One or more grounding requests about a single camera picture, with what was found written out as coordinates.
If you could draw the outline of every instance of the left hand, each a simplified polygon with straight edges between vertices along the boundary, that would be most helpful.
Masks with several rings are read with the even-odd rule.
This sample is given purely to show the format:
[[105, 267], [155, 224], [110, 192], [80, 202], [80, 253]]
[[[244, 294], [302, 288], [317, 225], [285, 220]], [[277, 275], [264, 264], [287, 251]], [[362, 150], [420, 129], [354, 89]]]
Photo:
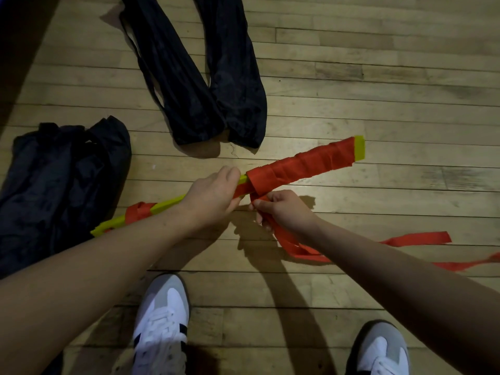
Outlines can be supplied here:
[[233, 199], [240, 175], [238, 168], [224, 166], [219, 172], [196, 180], [179, 206], [192, 211], [197, 228], [222, 220], [240, 205], [241, 197]]

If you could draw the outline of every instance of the forearm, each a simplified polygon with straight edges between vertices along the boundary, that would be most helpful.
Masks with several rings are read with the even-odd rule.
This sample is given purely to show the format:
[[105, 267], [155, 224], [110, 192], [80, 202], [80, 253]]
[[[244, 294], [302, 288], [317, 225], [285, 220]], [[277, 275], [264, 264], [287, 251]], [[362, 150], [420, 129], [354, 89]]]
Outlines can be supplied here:
[[0, 283], [0, 366], [40, 373], [193, 229], [180, 205], [87, 241]]
[[457, 369], [500, 372], [497, 292], [322, 220], [307, 243]]

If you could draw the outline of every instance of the hand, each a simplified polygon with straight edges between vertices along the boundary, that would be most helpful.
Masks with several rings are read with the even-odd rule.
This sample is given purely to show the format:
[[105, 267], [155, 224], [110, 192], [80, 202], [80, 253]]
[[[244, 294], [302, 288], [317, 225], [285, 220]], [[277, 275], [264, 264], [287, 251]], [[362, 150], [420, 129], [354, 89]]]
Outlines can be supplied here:
[[224, 166], [219, 172], [196, 180], [179, 206], [192, 212], [196, 228], [210, 226], [240, 205], [240, 197], [233, 199], [239, 180], [240, 170]]
[[259, 211], [272, 214], [281, 227], [299, 240], [310, 234], [319, 220], [319, 217], [292, 190], [269, 192], [267, 198], [270, 201], [255, 200], [249, 207], [250, 210], [258, 211], [257, 223], [261, 223], [269, 232], [272, 228], [267, 221], [263, 220]]

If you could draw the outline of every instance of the white sneaker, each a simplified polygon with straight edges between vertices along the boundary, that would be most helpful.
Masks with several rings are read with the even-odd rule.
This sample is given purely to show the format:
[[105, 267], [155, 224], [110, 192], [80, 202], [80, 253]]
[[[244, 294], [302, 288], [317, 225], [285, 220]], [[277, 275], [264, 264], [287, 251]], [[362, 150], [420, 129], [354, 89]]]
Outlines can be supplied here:
[[390, 322], [367, 322], [354, 341], [346, 375], [409, 375], [408, 348]]
[[185, 375], [189, 304], [181, 280], [160, 275], [135, 319], [132, 375]]

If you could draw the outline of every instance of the black cloth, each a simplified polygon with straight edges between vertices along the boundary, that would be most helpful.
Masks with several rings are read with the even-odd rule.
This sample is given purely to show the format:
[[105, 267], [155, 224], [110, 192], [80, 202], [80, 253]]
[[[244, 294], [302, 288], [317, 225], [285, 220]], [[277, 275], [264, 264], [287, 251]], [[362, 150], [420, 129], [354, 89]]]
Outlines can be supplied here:
[[0, 278], [92, 238], [132, 156], [127, 129], [112, 116], [88, 130], [42, 123], [12, 151], [0, 192]]
[[266, 133], [267, 100], [241, 0], [195, 0], [205, 28], [210, 88], [156, 0], [122, 1], [123, 28], [126, 20], [147, 87], [176, 143], [205, 141], [229, 128], [229, 141], [259, 147]]

